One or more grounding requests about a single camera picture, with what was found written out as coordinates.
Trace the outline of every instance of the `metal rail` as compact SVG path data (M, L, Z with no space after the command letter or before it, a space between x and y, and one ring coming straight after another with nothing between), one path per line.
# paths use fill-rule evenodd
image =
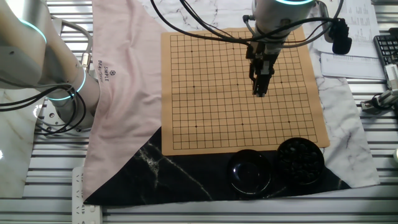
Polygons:
M78 23L92 33L91 1L47 0L55 16ZM378 1L377 21L382 34L398 27L398 1ZM62 37L77 57L86 38L67 27ZM348 80L355 102L386 90L375 80ZM366 137L381 177L381 185L362 189L254 202L212 202L104 208L104 223L140 222L263 222L263 223L398 223L398 166L392 153L398 147L398 122L393 112L378 118L361 115ZM0 223L71 223L72 169L82 166L88 135L75 138L37 138L27 174L24 198L0 200Z

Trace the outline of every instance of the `black marble cloth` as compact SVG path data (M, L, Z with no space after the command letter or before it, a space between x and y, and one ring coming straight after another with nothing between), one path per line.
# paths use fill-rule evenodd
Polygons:
M226 167L233 153L163 156L159 130L124 167L85 203L105 206L155 205L215 200L264 200L316 194L350 187L325 169L317 184L309 188L289 187L273 172L271 186L256 198L238 195L227 180ZM276 151L261 152L272 163Z

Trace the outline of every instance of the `white paper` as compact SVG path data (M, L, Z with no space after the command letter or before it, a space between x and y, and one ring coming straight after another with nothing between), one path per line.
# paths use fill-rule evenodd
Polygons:
M351 50L347 55L378 58L373 38L380 33L371 1L345 0L338 17L346 20L349 37L353 40ZM327 42L324 36L314 43L316 49L325 53L333 53L332 46L333 44Z
M385 80L378 58L321 53L323 76Z

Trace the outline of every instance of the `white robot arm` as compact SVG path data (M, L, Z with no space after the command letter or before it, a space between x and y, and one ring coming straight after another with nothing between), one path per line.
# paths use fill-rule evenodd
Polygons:
M174 27L157 10L154 1L150 1L167 25L184 34L204 38ZM180 2L189 11L188 3L185 0ZM348 27L343 19L337 19L343 0L340 0L334 18L306 19L316 3L316 0L253 0L253 16L244 16L244 20L256 20L256 28L252 30L253 37L246 40L223 36L207 27L200 18L195 19L220 37L212 37L213 40L248 46L246 57L251 61L250 79L253 81L253 95L262 97L267 92L269 80L274 74L273 65L282 48L305 45L329 32L331 40L343 43L336 45L335 49L335 41L334 51L339 54L349 51L351 39L348 38ZM192 11L189 12L192 16L197 16ZM324 31L299 44L284 45L291 31L304 22L311 21L326 21ZM100 88L98 82L85 70L90 64L89 52L83 54L81 65L55 31L44 0L0 0L0 57L0 88L34 87L39 91L45 91L49 88L48 85L69 83L79 92L88 111L79 128L92 125ZM65 122L71 120L71 114L75 109L72 104L65 104L72 100L71 96L65 91L59 91L50 93L48 97L56 107L59 117ZM80 117L83 114L81 102L77 108L77 117Z
M89 54L83 64L90 63ZM49 89L49 84L69 83L83 98L87 114L79 128L90 127L100 97L98 82L88 75L55 30L45 1L0 0L0 88L34 87ZM67 122L73 114L72 100L66 91L47 95L59 117ZM72 125L83 115L77 104Z

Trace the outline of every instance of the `marble pattern cloth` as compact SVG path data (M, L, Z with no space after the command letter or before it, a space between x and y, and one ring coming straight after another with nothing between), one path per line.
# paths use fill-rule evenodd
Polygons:
M227 164L234 153L163 156L159 129L119 172L87 198L95 205L157 205L175 202L259 200L350 189L330 169L314 184L289 186L272 169L272 181L255 197L237 194L227 179ZM260 152L273 162L276 151Z
M153 10L150 1L140 0L147 12L167 30L174 30L164 24ZM156 0L162 15L173 25L183 30L203 30L183 8L179 0ZM189 1L192 8L206 22L217 28L242 27L242 15L252 14L252 0L196 0ZM318 16L314 7L311 15ZM308 36L318 24L303 26ZM323 77L320 69L320 54L308 45L314 74L317 79L323 117L330 139L330 146L324 149L325 163L350 187L364 187L380 184L376 166L365 132L359 118L354 98L345 78Z
M0 103L38 94L32 89L2 90ZM21 198L32 155L34 129L43 100L17 111L0 112L0 198Z

